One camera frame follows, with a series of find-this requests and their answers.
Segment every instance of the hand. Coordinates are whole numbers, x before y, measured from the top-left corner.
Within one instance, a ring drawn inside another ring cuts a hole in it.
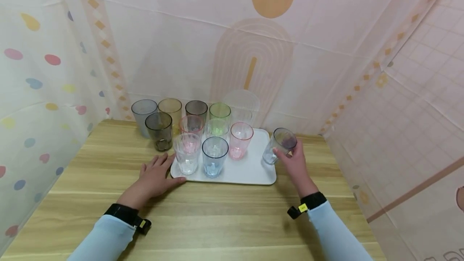
[[[139,178],[117,200],[117,203],[140,210],[152,197],[186,182],[186,178],[166,178],[175,154],[155,155],[148,164],[142,164]]]
[[[277,148],[274,148],[273,151],[284,164],[285,170],[290,176],[291,182],[295,186],[300,198],[319,191],[306,170],[306,159],[303,154],[303,144],[300,140],[296,141],[296,147],[292,155],[285,155]]]

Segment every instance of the polka dot fabric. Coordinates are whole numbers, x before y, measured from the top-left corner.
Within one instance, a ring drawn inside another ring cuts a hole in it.
[[[109,117],[109,89],[89,59],[95,51],[74,36],[73,12],[62,0],[11,1],[0,22],[0,93],[9,95],[0,97],[3,249]]]

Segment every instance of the right hand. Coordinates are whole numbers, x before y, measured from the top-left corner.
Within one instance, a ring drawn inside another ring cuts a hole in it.
[[[291,182],[296,188],[300,198],[317,193],[319,189],[314,184],[306,170],[306,158],[303,153],[303,144],[300,140],[296,141],[296,147],[292,155],[283,154],[277,148],[273,149],[274,154],[284,164],[285,170],[290,176]]]

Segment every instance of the finger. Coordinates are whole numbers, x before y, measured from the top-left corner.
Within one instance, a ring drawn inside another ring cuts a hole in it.
[[[173,189],[187,181],[186,178],[168,178],[166,183],[168,184],[168,190]]]
[[[146,164],[142,164],[142,166],[140,167],[140,173],[139,173],[139,177],[143,175],[144,172],[146,172],[147,170],[147,165]]]
[[[166,152],[161,155],[158,160],[156,160],[155,164],[153,166],[161,166],[161,164],[164,163],[164,161],[168,158],[168,154]]]
[[[174,158],[175,158],[175,153],[170,155],[161,166],[164,167],[166,170],[168,170],[169,167],[171,167],[171,165],[173,164]]]
[[[153,158],[150,160],[150,162],[148,163],[147,166],[148,166],[148,167],[152,167],[153,164],[155,164],[156,160],[158,160],[159,157],[160,157],[159,155],[153,156]]]
[[[282,151],[278,150],[277,148],[274,148],[272,152],[274,152],[277,158],[279,158],[281,161],[287,160],[287,155],[285,155]]]

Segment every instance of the white tray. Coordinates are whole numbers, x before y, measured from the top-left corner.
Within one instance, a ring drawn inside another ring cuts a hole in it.
[[[200,156],[200,164],[197,170],[190,174],[184,175],[180,172],[179,164],[175,159],[171,166],[171,176],[178,178],[184,176],[187,181],[193,182],[228,182],[231,184],[274,184],[277,179],[276,169],[274,166],[262,161],[263,152],[269,142],[269,133],[263,129],[254,128],[254,135],[245,156],[241,160],[233,160],[227,155],[224,167],[219,176],[209,178],[205,175],[203,168],[203,152]]]

